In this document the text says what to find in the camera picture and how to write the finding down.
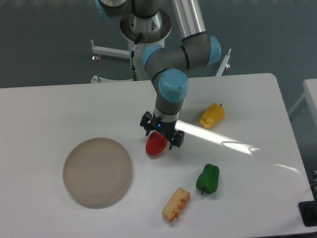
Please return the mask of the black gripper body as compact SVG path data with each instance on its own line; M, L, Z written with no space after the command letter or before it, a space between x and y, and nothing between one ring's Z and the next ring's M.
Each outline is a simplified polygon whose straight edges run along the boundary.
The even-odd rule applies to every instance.
M176 135L176 120L171 122L163 121L161 116L153 115L152 130L166 137L167 140L174 140Z

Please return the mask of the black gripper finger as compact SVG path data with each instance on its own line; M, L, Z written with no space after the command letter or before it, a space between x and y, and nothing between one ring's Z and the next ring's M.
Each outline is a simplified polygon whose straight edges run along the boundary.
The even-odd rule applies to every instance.
M146 131L146 136L149 136L150 132L153 131L153 116L150 112L145 112L141 118L140 126Z
M181 130L174 130L174 132L169 136L168 141L170 143L169 150L173 146L180 147L184 141L185 132Z

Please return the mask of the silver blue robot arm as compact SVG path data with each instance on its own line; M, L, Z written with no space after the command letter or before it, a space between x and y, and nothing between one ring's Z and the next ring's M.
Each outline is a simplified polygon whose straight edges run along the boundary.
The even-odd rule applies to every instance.
M102 18L120 17L120 30L132 42L129 58L135 80L146 74L157 94L154 111L142 116L141 127L146 134L162 134L171 147L180 147L185 133L176 129L176 123L188 92L186 72L212 64L221 56L218 39L206 32L198 1L173 1L181 45L172 50L162 45L171 31L171 21L158 1L98 0L95 4Z

